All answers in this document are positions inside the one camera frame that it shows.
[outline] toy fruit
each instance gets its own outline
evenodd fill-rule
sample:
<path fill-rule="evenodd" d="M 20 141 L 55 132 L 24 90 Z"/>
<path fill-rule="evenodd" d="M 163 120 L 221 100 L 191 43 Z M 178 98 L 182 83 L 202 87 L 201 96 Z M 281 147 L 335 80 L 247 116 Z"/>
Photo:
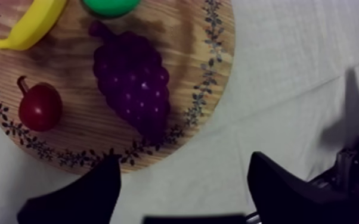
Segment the toy fruit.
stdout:
<path fill-rule="evenodd" d="M 118 17 L 133 10 L 140 0 L 83 0 L 83 2 L 97 14 Z"/>
<path fill-rule="evenodd" d="M 34 0 L 7 39 L 0 39 L 0 49 L 26 50 L 34 46 L 57 21 L 67 0 Z"/>
<path fill-rule="evenodd" d="M 38 84 L 27 90 L 24 79 L 22 76 L 17 81 L 24 95 L 18 111 L 22 124 L 37 132 L 52 129 L 63 112 L 60 95 L 48 84 Z"/>
<path fill-rule="evenodd" d="M 93 69 L 107 105 L 143 137 L 161 141 L 171 106 L 170 75 L 160 53 L 147 38 L 132 32 L 115 35 L 100 21 L 91 24 L 89 34 L 104 42 L 94 52 Z"/>

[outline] white tablecloth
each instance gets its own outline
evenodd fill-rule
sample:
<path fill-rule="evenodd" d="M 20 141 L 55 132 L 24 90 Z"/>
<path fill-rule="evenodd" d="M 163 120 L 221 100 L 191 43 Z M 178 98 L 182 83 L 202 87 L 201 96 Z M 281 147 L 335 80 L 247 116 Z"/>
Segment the white tablecloth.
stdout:
<path fill-rule="evenodd" d="M 359 62 L 359 0 L 233 0 L 233 7 L 233 74 L 216 112 L 175 154 L 123 175 L 112 223 L 253 212 L 246 182 L 253 151 L 308 180 L 359 133 L 359 68 L 356 79 L 345 76 Z M 29 157 L 0 129 L 0 223 L 15 223 L 27 198 L 77 178 Z"/>

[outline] yellow banana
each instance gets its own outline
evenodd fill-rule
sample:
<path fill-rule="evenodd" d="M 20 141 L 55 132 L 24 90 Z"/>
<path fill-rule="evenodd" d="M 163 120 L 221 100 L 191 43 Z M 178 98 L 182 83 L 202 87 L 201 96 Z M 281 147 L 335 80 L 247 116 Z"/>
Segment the yellow banana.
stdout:
<path fill-rule="evenodd" d="M 28 11 L 11 29 L 7 39 L 0 39 L 0 49 L 23 51 L 34 46 L 57 21 L 67 0 L 34 0 Z"/>

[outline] grape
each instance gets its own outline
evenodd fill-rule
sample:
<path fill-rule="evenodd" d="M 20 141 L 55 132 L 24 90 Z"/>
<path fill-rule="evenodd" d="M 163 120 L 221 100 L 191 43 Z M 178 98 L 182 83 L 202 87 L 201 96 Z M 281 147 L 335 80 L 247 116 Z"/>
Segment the grape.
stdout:
<path fill-rule="evenodd" d="M 147 38 L 130 31 L 116 36 L 99 21 L 89 34 L 104 41 L 94 52 L 93 70 L 107 105 L 143 137 L 160 142 L 171 110 L 161 54 Z"/>
<path fill-rule="evenodd" d="M 98 88 L 103 95 L 116 94 L 122 88 L 121 79 L 117 74 L 101 77 L 98 80 Z"/>
<path fill-rule="evenodd" d="M 170 74 L 168 73 L 167 69 L 163 67 L 159 67 L 157 70 L 154 71 L 155 75 L 153 81 L 160 86 L 166 86 L 170 80 Z"/>
<path fill-rule="evenodd" d="M 111 72 L 109 63 L 105 60 L 95 61 L 93 65 L 93 73 L 96 77 L 101 78 L 103 76 L 108 76 Z"/>

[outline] round wooden board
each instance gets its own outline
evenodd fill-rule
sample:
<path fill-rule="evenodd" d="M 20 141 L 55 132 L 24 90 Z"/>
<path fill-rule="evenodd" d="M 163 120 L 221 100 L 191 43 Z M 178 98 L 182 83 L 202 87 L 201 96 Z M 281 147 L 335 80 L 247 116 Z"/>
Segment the round wooden board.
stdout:
<path fill-rule="evenodd" d="M 0 0 L 0 38 L 8 36 L 33 0 Z M 80 0 L 69 0 L 54 28 L 28 51 L 0 51 L 0 126 L 25 152 L 73 173 L 85 173 L 105 154 L 121 156 L 122 171 L 142 169 L 172 154 L 207 121 L 216 107 L 234 55 L 234 19 L 230 0 L 142 0 L 133 12 L 104 19 L 115 33 L 146 36 L 169 70 L 169 127 L 160 145 L 152 145 L 108 108 L 92 73 L 93 52 L 101 43 L 88 36 L 90 15 Z M 29 87 L 53 85 L 64 114 L 53 130 L 24 127 L 17 111 Z"/>

